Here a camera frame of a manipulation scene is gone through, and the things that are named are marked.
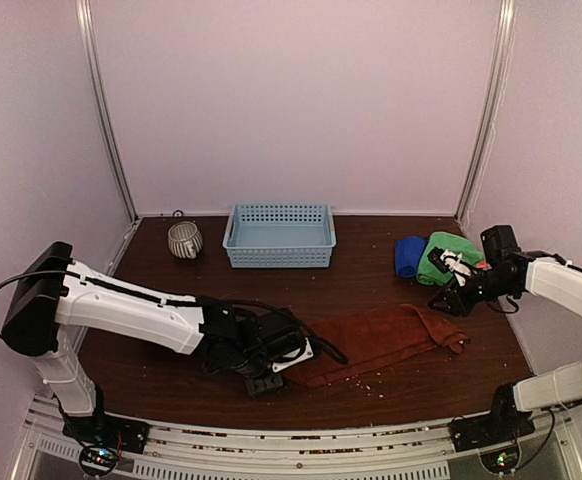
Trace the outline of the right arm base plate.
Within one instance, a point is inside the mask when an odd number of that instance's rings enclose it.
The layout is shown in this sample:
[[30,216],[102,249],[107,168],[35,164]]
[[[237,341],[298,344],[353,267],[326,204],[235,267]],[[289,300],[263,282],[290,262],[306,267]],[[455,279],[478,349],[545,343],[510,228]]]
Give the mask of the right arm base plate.
[[512,442],[520,436],[533,434],[535,430],[529,413],[514,414],[512,417],[486,413],[455,418],[449,424],[450,437],[456,452]]

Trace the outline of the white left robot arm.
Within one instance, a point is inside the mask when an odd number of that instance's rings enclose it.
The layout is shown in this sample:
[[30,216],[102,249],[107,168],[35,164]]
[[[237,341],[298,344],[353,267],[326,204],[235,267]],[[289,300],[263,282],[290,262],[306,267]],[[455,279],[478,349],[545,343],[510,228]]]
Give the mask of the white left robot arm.
[[66,330],[108,331],[201,356],[208,373],[242,376],[252,396],[277,391],[284,370],[310,360],[310,336],[288,311],[255,313],[228,301],[147,289],[101,274],[73,259],[71,245],[52,243],[22,274],[0,331],[13,351],[33,360],[64,413],[94,444],[115,424],[100,389],[81,366]]

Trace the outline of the rust brown towel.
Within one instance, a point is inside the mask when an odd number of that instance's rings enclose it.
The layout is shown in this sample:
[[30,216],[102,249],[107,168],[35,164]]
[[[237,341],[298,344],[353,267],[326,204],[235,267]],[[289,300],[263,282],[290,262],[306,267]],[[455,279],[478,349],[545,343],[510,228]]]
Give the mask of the rust brown towel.
[[327,354],[287,369],[283,376],[303,387],[321,387],[395,365],[437,348],[460,354],[470,337],[444,317],[401,304],[322,320],[316,334],[348,358],[341,365]]

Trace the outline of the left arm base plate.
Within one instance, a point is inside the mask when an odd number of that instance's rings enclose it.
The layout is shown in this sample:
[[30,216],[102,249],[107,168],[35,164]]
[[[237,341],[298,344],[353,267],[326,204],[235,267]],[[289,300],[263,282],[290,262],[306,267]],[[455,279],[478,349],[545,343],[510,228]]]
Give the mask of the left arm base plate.
[[96,445],[134,454],[144,452],[149,432],[146,422],[108,414],[102,418],[68,416],[62,430],[65,436],[82,446]]

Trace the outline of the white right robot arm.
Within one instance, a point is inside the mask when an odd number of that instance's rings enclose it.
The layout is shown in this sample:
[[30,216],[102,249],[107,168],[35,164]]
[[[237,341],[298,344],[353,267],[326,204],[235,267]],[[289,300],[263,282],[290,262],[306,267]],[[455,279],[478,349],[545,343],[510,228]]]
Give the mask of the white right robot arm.
[[[509,225],[483,231],[481,241],[482,268],[449,249],[434,247],[426,255],[437,270],[451,275],[429,302],[431,309],[466,317],[478,303],[504,297],[516,307],[515,301],[528,293],[582,318],[582,268],[558,254],[522,250]],[[490,440],[501,442],[521,426],[522,414],[577,402],[582,402],[582,360],[499,388],[483,430]]]

